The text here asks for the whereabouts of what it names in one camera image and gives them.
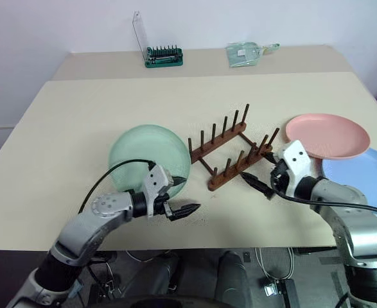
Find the beige tabletop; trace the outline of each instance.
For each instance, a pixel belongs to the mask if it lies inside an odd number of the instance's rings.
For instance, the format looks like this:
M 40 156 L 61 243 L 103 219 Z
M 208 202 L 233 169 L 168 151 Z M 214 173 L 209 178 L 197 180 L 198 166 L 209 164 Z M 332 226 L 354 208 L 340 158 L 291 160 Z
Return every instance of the beige tabletop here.
M 225 115 L 249 103 L 246 135 L 256 142 L 308 112 L 348 117 L 362 125 L 377 150 L 377 104 L 350 72 L 235 76 L 113 78 L 47 82 L 0 151 L 0 249 L 47 250 L 107 170 L 110 147 L 126 130 L 158 124 L 186 143 L 221 128 Z M 207 157 L 219 169 L 249 146 L 237 138 Z M 266 160 L 248 169 L 268 181 Z M 194 214 L 169 222 L 139 218 L 113 231 L 102 249 L 166 249 L 334 245 L 331 229 L 306 205 L 268 201 L 240 177 L 211 192 L 199 164 L 171 201 L 195 200 Z M 112 190 L 109 181 L 96 192 Z
M 184 50 L 184 65 L 147 69 L 139 51 L 68 55 L 52 80 L 203 77 L 227 75 L 351 72 L 332 47 L 287 46 L 264 55 L 258 65 L 230 68 L 224 49 Z

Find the floor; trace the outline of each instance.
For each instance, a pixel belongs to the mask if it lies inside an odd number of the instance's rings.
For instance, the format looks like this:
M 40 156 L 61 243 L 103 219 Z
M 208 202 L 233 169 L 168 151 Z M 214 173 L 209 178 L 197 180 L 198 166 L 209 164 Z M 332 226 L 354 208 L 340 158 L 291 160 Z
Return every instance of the floor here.
M 243 259 L 243 253 L 250 253 L 250 262 L 245 262 L 254 307 L 284 307 L 281 295 L 266 297 L 261 286 L 265 276 L 256 262 L 253 248 L 230 249 Z M 178 288 L 178 294 L 213 297 L 216 284 L 216 269 L 219 257 L 226 249 L 175 250 L 184 262 L 184 272 Z M 132 252 L 140 259 L 153 257 L 160 251 Z M 4 307 L 12 298 L 28 273 L 39 265 L 45 252 L 6 252 L 0 251 L 0 307 Z M 264 265 L 276 276 L 285 275 L 289 267 L 289 258 L 284 248 L 264 248 Z M 330 250 L 310 255 L 295 254 L 295 269 L 292 279 L 295 281 L 299 302 L 304 307 L 334 307 L 338 299 L 347 291 L 344 267 L 340 263 L 338 252 Z M 119 275 L 120 289 L 133 277 L 145 263 L 131 259 L 125 252 L 117 252 L 117 258 L 110 262 L 113 272 Z M 94 272 L 105 280 L 107 268 L 104 264 L 92 266 Z M 80 294 L 87 304 L 90 286 L 93 283 L 88 272 L 83 271 L 80 280 L 84 288 Z M 68 299 L 63 307 L 81 307 L 78 297 Z

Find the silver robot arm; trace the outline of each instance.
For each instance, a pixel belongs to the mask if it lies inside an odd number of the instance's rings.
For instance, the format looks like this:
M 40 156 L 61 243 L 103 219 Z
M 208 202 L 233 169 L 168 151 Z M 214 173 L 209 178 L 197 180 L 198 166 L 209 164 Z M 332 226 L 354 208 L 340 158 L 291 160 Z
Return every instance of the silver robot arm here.
M 104 238 L 132 218 L 166 214 L 170 220 L 176 220 L 197 210 L 200 205 L 191 204 L 172 211 L 166 203 L 168 189 L 185 180 L 154 165 L 143 182 L 142 192 L 97 197 L 62 229 L 46 259 L 30 273 L 7 308 L 58 307 Z
M 286 196 L 300 200 L 367 205 L 354 187 L 310 174 L 310 158 L 300 141 L 286 144 L 275 155 L 272 176 Z M 377 307 L 377 217 L 369 210 L 311 205 L 327 222 L 346 269 L 353 307 Z

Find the screwdriver bit set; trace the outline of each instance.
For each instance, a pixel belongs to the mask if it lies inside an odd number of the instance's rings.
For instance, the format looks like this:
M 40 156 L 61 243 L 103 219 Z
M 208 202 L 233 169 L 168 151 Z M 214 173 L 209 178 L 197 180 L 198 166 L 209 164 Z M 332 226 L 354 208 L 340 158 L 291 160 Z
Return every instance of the screwdriver bit set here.
M 235 111 L 234 120 L 232 126 L 227 130 L 227 121 L 228 117 L 224 117 L 224 124 L 222 126 L 222 132 L 220 135 L 216 136 L 216 124 L 213 124 L 213 132 L 211 140 L 207 143 L 204 143 L 204 131 L 201 131 L 201 144 L 200 147 L 193 150 L 191 138 L 188 138 L 188 148 L 189 155 L 191 157 L 191 163 L 194 164 L 196 161 L 200 161 L 201 164 L 208 170 L 211 175 L 211 178 L 208 181 L 208 189 L 214 191 L 217 188 L 223 186 L 229 180 L 239 175 L 242 171 L 246 170 L 251 165 L 255 164 L 257 161 L 261 160 L 266 154 L 271 153 L 272 151 L 272 142 L 276 138 L 279 128 L 276 128 L 275 132 L 272 134 L 270 140 L 268 140 L 268 135 L 265 135 L 259 147 L 255 142 L 252 142 L 247 136 L 244 135 L 244 131 L 247 127 L 245 123 L 245 118 L 247 116 L 249 104 L 245 107 L 243 117 L 240 123 L 236 124 L 238 118 L 238 110 Z M 245 152 L 240 151 L 238 159 L 235 164 L 231 165 L 231 158 L 227 159 L 225 169 L 218 173 L 218 169 L 215 167 L 211 168 L 204 160 L 204 157 L 210 154 L 212 151 L 218 149 L 223 144 L 230 141 L 232 138 L 239 135 L 244 139 L 250 146 L 250 150 L 246 156 Z
M 168 47 L 158 47 L 156 49 L 148 47 L 145 67 L 167 67 L 182 65 L 182 49 L 171 45 Z

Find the transparent package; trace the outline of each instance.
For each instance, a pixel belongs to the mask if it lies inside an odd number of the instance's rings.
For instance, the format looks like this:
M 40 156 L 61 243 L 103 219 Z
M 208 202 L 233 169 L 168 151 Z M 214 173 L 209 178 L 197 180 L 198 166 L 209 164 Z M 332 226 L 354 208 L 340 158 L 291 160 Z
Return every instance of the transparent package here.
M 135 11 L 132 18 L 132 27 L 136 33 L 137 41 L 141 53 L 143 54 L 144 60 L 147 60 L 147 48 L 148 48 L 148 39 L 147 34 L 145 33 L 145 28 L 143 24 L 143 18 L 141 17 L 140 11 Z
M 264 49 L 253 42 L 229 44 L 225 50 L 230 67 L 257 65 Z

